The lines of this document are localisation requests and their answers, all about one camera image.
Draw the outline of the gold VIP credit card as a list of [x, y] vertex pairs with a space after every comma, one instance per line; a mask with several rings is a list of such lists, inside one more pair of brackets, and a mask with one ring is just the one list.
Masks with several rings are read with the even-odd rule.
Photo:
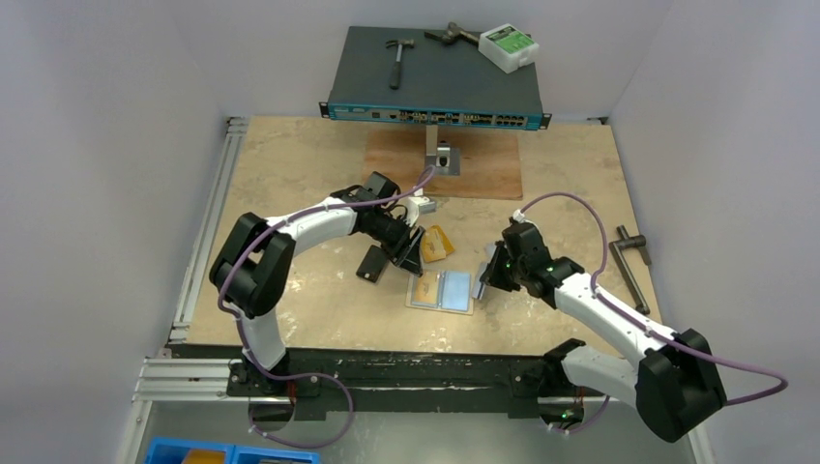
[[407, 304], [412, 307], [435, 308], [439, 306], [440, 274], [425, 272], [413, 275], [409, 282]]

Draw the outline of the tan leather card holder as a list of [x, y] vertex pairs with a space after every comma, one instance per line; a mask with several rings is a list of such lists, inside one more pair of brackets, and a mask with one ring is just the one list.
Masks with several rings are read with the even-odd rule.
[[459, 315], [472, 315], [474, 312], [473, 298], [471, 297], [472, 276], [469, 273], [451, 270], [427, 270], [425, 272], [438, 272], [440, 274], [440, 303], [435, 308], [412, 307], [407, 304], [407, 294], [410, 276], [408, 280], [405, 305], [410, 308], [422, 310], [442, 311]]

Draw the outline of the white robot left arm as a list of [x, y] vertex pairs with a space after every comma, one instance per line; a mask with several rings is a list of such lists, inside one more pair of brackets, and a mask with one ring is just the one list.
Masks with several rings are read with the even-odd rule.
[[394, 214], [401, 199], [412, 193], [372, 172], [364, 184], [332, 192], [295, 213], [264, 218], [245, 213], [237, 219], [209, 280], [218, 290], [219, 309], [237, 325], [244, 357], [254, 364], [250, 381], [263, 394], [275, 395], [287, 386], [276, 307], [299, 254], [361, 233], [375, 241], [380, 267], [392, 264], [414, 276], [422, 274], [425, 231], [409, 214]]

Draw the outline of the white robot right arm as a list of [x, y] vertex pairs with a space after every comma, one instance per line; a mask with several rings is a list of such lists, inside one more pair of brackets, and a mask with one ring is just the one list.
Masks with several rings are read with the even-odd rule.
[[543, 367], [553, 392], [572, 387], [601, 392], [633, 407], [644, 424], [673, 443], [723, 407], [728, 398], [707, 339], [647, 318], [602, 287], [568, 257], [554, 258], [539, 228], [526, 219], [503, 230], [482, 283], [524, 290], [561, 311], [616, 350], [606, 355], [579, 341], [564, 344]]

